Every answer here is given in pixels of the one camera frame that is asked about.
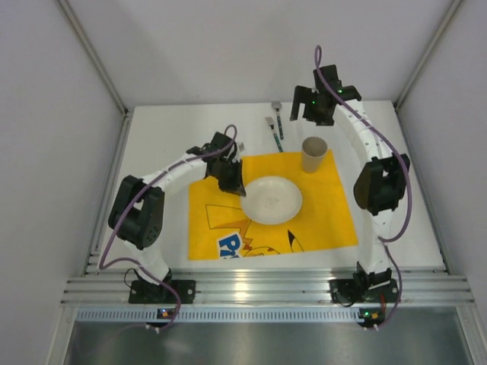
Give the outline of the spoon with teal handle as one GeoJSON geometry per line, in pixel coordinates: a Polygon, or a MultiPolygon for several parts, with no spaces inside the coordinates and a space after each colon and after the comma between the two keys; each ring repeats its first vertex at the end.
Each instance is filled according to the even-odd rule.
{"type": "Polygon", "coordinates": [[[275,111],[276,121],[277,121],[278,129],[279,129],[279,137],[281,140],[283,140],[284,139],[284,133],[283,133],[282,119],[281,119],[282,104],[279,101],[272,101],[271,107],[275,111]]]}

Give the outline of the beige cup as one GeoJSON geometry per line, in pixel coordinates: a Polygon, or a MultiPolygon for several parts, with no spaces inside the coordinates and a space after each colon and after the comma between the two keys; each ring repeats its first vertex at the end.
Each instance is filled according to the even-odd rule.
{"type": "Polygon", "coordinates": [[[304,139],[301,145],[302,170],[305,173],[317,172],[327,151],[328,145],[322,138],[312,136],[304,139]]]}

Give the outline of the fork with teal handle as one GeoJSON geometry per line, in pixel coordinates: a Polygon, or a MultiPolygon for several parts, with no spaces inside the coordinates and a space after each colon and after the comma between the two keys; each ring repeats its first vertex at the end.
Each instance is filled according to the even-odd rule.
{"type": "Polygon", "coordinates": [[[276,128],[275,128],[275,122],[274,122],[274,119],[271,117],[271,116],[267,116],[265,118],[271,132],[272,132],[272,135],[273,135],[273,138],[274,138],[274,141],[275,141],[275,144],[279,150],[279,153],[283,153],[284,150],[282,148],[282,144],[280,142],[280,139],[279,139],[279,136],[277,135],[277,131],[276,131],[276,128]]]}

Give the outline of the cream round plate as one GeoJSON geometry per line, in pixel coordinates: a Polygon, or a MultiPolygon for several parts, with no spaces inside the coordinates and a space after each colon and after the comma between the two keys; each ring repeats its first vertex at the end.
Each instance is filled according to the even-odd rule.
{"type": "Polygon", "coordinates": [[[278,225],[293,219],[300,211],[301,190],[289,179],[264,176],[250,182],[246,195],[240,198],[243,213],[252,221],[278,225]]]}

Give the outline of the yellow cartoon cloth placemat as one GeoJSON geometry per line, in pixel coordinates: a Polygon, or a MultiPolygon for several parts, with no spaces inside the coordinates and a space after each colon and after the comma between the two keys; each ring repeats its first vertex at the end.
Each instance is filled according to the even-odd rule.
{"type": "Polygon", "coordinates": [[[298,152],[243,158],[245,183],[280,176],[301,191],[298,214],[283,224],[264,225],[247,217],[240,196],[223,193],[209,177],[189,187],[189,260],[275,256],[358,244],[332,151],[315,173],[301,169],[298,152]]]}

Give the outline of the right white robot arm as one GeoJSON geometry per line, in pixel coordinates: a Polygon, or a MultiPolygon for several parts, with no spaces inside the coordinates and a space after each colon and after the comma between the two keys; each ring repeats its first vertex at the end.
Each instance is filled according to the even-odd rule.
{"type": "Polygon", "coordinates": [[[353,86],[339,80],[335,65],[314,69],[314,87],[297,86],[290,119],[306,119],[319,126],[340,127],[362,166],[353,185],[361,209],[363,236],[358,261],[350,279],[331,283],[333,300],[343,306],[355,303],[395,303],[400,285],[390,258],[388,229],[400,201],[410,195],[410,161],[373,127],[353,86]]]}

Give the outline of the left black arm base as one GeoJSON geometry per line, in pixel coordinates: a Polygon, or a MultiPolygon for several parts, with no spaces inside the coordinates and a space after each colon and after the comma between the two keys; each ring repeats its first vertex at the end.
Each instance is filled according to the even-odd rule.
{"type": "Polygon", "coordinates": [[[131,304],[176,304],[176,295],[182,304],[192,304],[196,295],[194,280],[173,279],[171,273],[164,279],[164,283],[172,288],[175,294],[162,285],[144,280],[133,268],[126,271],[123,281],[129,289],[131,304]]]}

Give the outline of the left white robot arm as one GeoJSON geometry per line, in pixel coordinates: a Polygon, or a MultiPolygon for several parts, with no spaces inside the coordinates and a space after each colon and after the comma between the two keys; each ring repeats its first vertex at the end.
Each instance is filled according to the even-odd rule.
{"type": "Polygon", "coordinates": [[[99,269],[128,262],[149,284],[168,280],[170,268],[156,247],[163,228],[165,198],[208,177],[217,180],[222,192],[246,196],[240,151],[235,137],[216,132],[209,143],[186,150],[168,167],[143,177],[126,176],[108,218],[112,233],[99,269]]]}

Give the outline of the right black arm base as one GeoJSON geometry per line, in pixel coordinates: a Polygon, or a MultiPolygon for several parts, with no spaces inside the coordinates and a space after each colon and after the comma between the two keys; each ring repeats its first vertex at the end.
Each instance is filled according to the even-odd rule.
{"type": "Polygon", "coordinates": [[[344,307],[356,303],[395,303],[399,298],[399,285],[390,268],[368,274],[359,263],[350,278],[333,279],[329,287],[332,302],[344,307]]]}

